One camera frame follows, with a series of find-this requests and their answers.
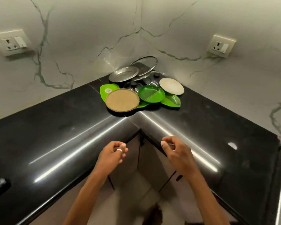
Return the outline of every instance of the white marble wall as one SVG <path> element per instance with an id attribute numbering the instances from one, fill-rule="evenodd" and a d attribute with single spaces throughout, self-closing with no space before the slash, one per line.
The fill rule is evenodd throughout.
<path id="1" fill-rule="evenodd" d="M 281 0 L 143 0 L 141 28 L 157 70 L 281 136 Z M 214 34 L 237 39 L 228 59 Z"/>
<path id="2" fill-rule="evenodd" d="M 139 58 L 141 0 L 0 0 L 0 32 L 23 29 L 34 55 L 0 54 L 0 118 Z"/>

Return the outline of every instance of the black granite countertop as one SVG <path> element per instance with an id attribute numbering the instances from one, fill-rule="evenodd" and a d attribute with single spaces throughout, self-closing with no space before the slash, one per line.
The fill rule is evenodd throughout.
<path id="1" fill-rule="evenodd" d="M 109 141 L 128 142 L 139 132 L 160 150 L 169 135 L 190 145 L 218 201 L 239 221 L 275 222 L 276 135 L 188 88 L 179 109 L 151 104 L 114 113 L 99 94 L 105 83 L 108 77 L 0 120 L 0 178 L 11 182 L 0 195 L 0 224 L 29 224 L 91 172 Z"/>

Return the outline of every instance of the black lid knob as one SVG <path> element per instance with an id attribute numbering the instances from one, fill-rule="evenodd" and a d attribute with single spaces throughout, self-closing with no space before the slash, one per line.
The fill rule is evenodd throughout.
<path id="1" fill-rule="evenodd" d="M 136 88 L 137 83 L 136 83 L 136 82 L 131 82 L 131 83 L 130 83 L 130 86 L 131 86 L 131 88 Z"/>
<path id="2" fill-rule="evenodd" d="M 154 73 L 154 77 L 155 77 L 155 78 L 158 78 L 159 76 L 160 76 L 159 72 L 155 72 L 155 73 Z"/>

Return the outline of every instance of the person's right hand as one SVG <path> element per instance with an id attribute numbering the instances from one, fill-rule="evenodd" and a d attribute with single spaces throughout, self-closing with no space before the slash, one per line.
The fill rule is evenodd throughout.
<path id="1" fill-rule="evenodd" d="M 189 177 L 199 171 L 191 148 L 176 136 L 166 136 L 161 141 L 162 149 L 167 154 L 172 166 L 183 176 Z"/>

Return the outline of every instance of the brown round plate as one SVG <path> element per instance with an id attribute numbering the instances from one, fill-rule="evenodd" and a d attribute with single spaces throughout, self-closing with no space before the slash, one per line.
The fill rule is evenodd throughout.
<path id="1" fill-rule="evenodd" d="M 109 93 L 105 103 L 115 112 L 127 112 L 138 107 L 140 98 L 134 91 L 123 88 Z"/>

